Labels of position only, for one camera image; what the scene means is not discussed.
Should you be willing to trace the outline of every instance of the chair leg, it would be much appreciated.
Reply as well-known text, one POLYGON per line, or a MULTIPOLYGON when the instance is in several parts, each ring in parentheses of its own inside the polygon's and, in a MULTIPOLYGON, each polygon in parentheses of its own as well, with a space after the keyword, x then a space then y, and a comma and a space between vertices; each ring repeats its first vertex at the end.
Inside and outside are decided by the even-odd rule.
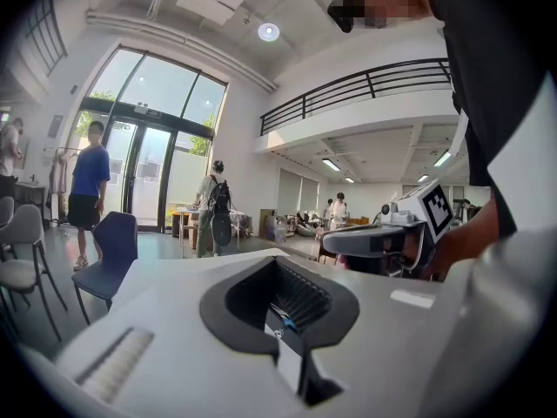
POLYGON ((49 304, 46 303, 46 296, 44 295, 43 284, 41 283, 40 279, 37 281, 37 284, 38 284, 38 290, 41 293, 41 298, 43 299, 44 310, 46 311, 46 315, 49 316, 49 321, 50 324, 52 325, 52 329, 54 330, 54 333, 56 334, 58 340, 62 342, 62 337, 60 336, 60 333, 58 332, 58 329, 56 327, 56 323, 54 323, 54 319, 52 318, 52 314, 50 313, 49 304))
POLYGON ((11 290, 8 290, 8 295, 10 296, 10 302, 14 308, 14 313, 17 313, 17 306, 16 306, 16 301, 14 300, 14 293, 11 292, 11 290))
POLYGON ((77 300, 79 301, 81 312, 84 314, 85 322, 87 322, 87 325, 90 325, 91 323, 89 322, 89 317, 87 316, 87 312, 85 311, 84 301, 81 298, 81 293, 79 292, 79 288, 77 287, 77 285, 74 285, 74 288, 76 288, 77 300))
POLYGON ((25 301, 25 303, 27 304, 27 307, 30 308, 31 303, 29 302, 29 299, 27 299, 27 296, 23 293, 20 293, 19 295, 21 295, 21 298, 25 301))
POLYGON ((8 322, 10 323, 11 327, 14 329, 16 334, 19 334, 19 330, 17 329, 16 322, 11 317, 10 307, 8 307, 8 302, 6 301, 6 298, 3 295, 3 291, 1 287, 0 287, 0 297, 2 297, 3 309, 6 311, 6 318, 8 319, 8 322))
POLYGON ((43 248, 42 243, 39 244, 38 251, 41 254, 41 260, 43 261, 44 269, 46 271, 46 275, 49 276, 50 283, 52 284, 52 287, 54 288, 54 291, 56 292, 56 296, 58 296, 58 298, 60 299, 60 302, 62 303, 62 307, 64 307, 64 310, 68 311, 68 307, 66 306, 66 303, 64 302, 64 299, 62 298, 62 295, 58 291, 56 283, 54 283, 54 279, 52 278, 52 274, 50 273, 49 264, 46 262, 46 256, 44 255, 44 248, 43 248))

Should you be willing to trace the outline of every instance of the tree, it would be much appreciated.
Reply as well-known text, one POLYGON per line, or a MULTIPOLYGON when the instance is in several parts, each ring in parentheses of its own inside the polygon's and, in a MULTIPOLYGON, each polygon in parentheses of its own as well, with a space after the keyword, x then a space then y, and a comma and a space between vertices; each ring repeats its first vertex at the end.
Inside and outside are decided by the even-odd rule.
MULTIPOLYGON (((91 93, 91 98, 104 99, 108 101, 115 101, 116 98, 112 96, 110 91, 94 91, 91 93)), ((87 136, 87 131, 89 130, 89 125, 93 121, 91 113, 89 111, 82 111, 79 116, 79 121, 77 121, 75 134, 81 138, 87 136)), ((114 130, 130 130, 131 126, 123 122, 115 122, 112 126, 114 130)))
MULTIPOLYGON (((209 119, 203 121, 203 125, 206 127, 212 127, 214 122, 214 117, 211 115, 209 119)), ((191 149, 190 153, 193 155, 199 155, 200 157, 206 157, 209 151, 209 139, 193 137, 191 138, 191 149)))

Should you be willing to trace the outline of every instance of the fluorescent light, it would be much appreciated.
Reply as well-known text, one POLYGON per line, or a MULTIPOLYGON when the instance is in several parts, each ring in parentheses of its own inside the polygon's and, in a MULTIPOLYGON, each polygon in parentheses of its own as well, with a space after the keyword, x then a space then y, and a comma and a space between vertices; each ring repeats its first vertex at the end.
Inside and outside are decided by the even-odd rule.
POLYGON ((330 159, 324 158, 323 159, 323 164, 327 164, 329 167, 331 167, 336 172, 340 171, 340 167, 338 167, 336 164, 334 164, 330 159))
POLYGON ((443 153, 443 156, 435 162, 435 164, 433 166, 434 167, 441 167, 445 161, 447 161, 449 158, 451 158, 451 156, 452 155, 447 150, 445 153, 443 153))
POLYGON ((280 29, 276 24, 262 24, 258 29, 259 37, 266 42, 277 40, 280 35, 280 29))

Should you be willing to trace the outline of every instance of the blue t-shirt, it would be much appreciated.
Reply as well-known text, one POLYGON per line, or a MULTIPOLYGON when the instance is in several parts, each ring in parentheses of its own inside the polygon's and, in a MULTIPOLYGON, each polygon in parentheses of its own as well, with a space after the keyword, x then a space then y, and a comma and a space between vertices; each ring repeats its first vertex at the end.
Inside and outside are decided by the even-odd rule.
POLYGON ((98 197, 101 181, 111 179, 108 152, 101 145, 86 148, 79 153, 76 168, 73 171, 73 190, 76 195, 98 197))

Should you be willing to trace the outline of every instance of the hand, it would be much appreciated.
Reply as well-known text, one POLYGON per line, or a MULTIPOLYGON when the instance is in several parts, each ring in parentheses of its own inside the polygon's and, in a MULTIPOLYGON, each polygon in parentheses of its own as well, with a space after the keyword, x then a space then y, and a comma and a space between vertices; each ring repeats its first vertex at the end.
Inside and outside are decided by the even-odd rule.
POLYGON ((103 211, 104 211, 104 200, 103 199, 98 199, 97 203, 95 203, 95 207, 98 210, 98 214, 99 215, 103 215, 103 211))

